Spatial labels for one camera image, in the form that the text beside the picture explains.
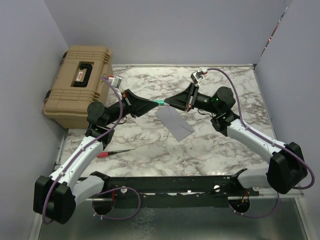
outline purple cable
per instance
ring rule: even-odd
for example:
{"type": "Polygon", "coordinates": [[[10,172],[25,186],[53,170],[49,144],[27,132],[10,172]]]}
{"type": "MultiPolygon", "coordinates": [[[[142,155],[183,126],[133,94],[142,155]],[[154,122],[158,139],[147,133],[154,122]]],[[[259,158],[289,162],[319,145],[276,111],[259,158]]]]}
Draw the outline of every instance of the purple cable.
{"type": "MultiPolygon", "coordinates": [[[[207,69],[207,71],[212,71],[212,70],[213,70],[213,71],[218,71],[218,72],[222,73],[222,74],[228,79],[228,81],[230,82],[230,84],[231,84],[231,86],[232,86],[232,88],[233,88],[234,94],[235,94],[235,98],[236,98],[236,102],[237,102],[238,110],[239,110],[239,117],[240,117],[240,121],[241,121],[242,125],[243,125],[249,132],[253,133],[254,135],[256,135],[257,137],[259,137],[260,139],[266,141],[266,142],[269,143],[269,144],[273,144],[273,142],[272,142],[271,140],[269,140],[269,139],[267,139],[266,137],[262,136],[260,133],[254,131],[253,129],[251,129],[251,128],[245,123],[245,121],[244,121],[244,119],[243,119],[243,116],[242,116],[242,112],[241,112],[240,99],[239,99],[238,92],[237,92],[236,87],[235,87],[234,83],[232,82],[231,78],[228,76],[228,74],[226,74],[226,73],[225,73],[224,71],[222,71],[221,69],[215,68],[215,67],[210,67],[210,68],[207,69]]],[[[309,173],[310,173],[310,175],[311,175],[311,183],[310,183],[309,185],[307,185],[307,186],[301,186],[301,187],[296,186],[296,187],[294,187],[294,189],[304,190],[304,189],[309,189],[309,188],[311,188],[311,187],[315,184],[315,181],[316,181],[315,174],[314,174],[314,172],[312,171],[312,169],[311,169],[299,156],[297,156],[294,152],[290,151],[289,149],[287,149],[287,148],[285,148],[285,147],[283,147],[283,146],[281,146],[281,145],[279,145],[279,144],[277,144],[277,143],[275,143],[274,146],[276,146],[277,148],[280,148],[280,149],[286,151],[286,152],[289,153],[291,156],[293,156],[295,159],[297,159],[305,168],[308,169],[308,171],[309,171],[309,173]]],[[[273,214],[273,213],[278,209],[279,203],[280,203],[279,198],[280,198],[280,196],[279,196],[279,193],[277,192],[276,205],[275,205],[274,209],[273,209],[271,212],[269,212],[269,213],[267,213],[267,214],[265,214],[265,215],[261,215],[261,216],[251,216],[251,215],[241,214],[240,212],[237,212],[237,211],[236,211],[236,213],[237,213],[237,214],[240,214],[240,215],[242,215],[242,216],[244,216],[244,217],[248,217],[248,218],[264,218],[264,217],[270,216],[271,214],[273,214]]]]}
{"type": "MultiPolygon", "coordinates": [[[[119,101],[119,107],[120,107],[120,114],[119,114],[119,118],[118,120],[115,122],[115,124],[105,133],[101,134],[100,136],[96,137],[95,139],[93,139],[91,142],[89,142],[88,144],[86,144],[82,149],[80,149],[75,155],[74,157],[70,160],[70,162],[65,166],[65,168],[62,170],[62,173],[64,174],[69,168],[70,166],[73,164],[73,162],[77,159],[77,157],[84,151],[86,150],[91,144],[93,144],[94,142],[98,141],[99,139],[103,138],[105,135],[107,135],[110,131],[112,131],[113,129],[115,129],[115,127],[119,124],[121,118],[122,118],[122,114],[123,114],[123,105],[121,104],[121,97],[119,96],[117,90],[111,85],[111,83],[108,82],[108,78],[101,76],[100,77],[102,80],[105,81],[106,84],[109,85],[109,87],[112,89],[112,91],[115,93],[116,98],[119,101]]],[[[47,207],[48,207],[48,202],[49,202],[49,198],[50,195],[53,191],[53,189],[55,188],[57,182],[59,181],[59,179],[61,178],[62,175],[59,175],[54,182],[52,183],[46,197],[44,200],[44,204],[43,204],[43,209],[42,209],[42,223],[45,225],[49,225],[53,222],[53,220],[47,221],[46,220],[46,211],[47,211],[47,207]]]]}
{"type": "Polygon", "coordinates": [[[103,194],[108,194],[108,193],[111,193],[111,192],[113,192],[113,191],[117,191],[117,190],[121,190],[121,189],[131,190],[131,191],[133,191],[133,192],[137,195],[137,197],[138,197],[138,207],[136,208],[136,211],[135,211],[134,213],[132,213],[130,216],[126,216],[126,217],[119,217],[119,218],[117,218],[117,217],[110,217],[110,216],[105,216],[105,215],[99,215],[99,214],[97,214],[97,212],[96,212],[96,210],[95,210],[95,206],[92,204],[92,210],[94,211],[94,216],[97,215],[97,216],[99,216],[99,217],[101,217],[101,218],[104,218],[104,219],[122,221],[122,220],[128,220],[128,219],[134,217],[135,215],[137,215],[137,213],[138,213],[139,210],[140,210],[140,206],[141,206],[141,198],[140,198],[140,196],[139,196],[139,193],[138,193],[135,189],[133,189],[133,188],[131,188],[131,187],[127,187],[127,186],[117,187],[117,188],[110,189],[110,190],[108,190],[108,191],[100,192],[100,193],[98,193],[98,194],[96,194],[96,195],[94,195],[94,196],[96,197],[96,196],[100,196],[100,195],[103,195],[103,194]]]}

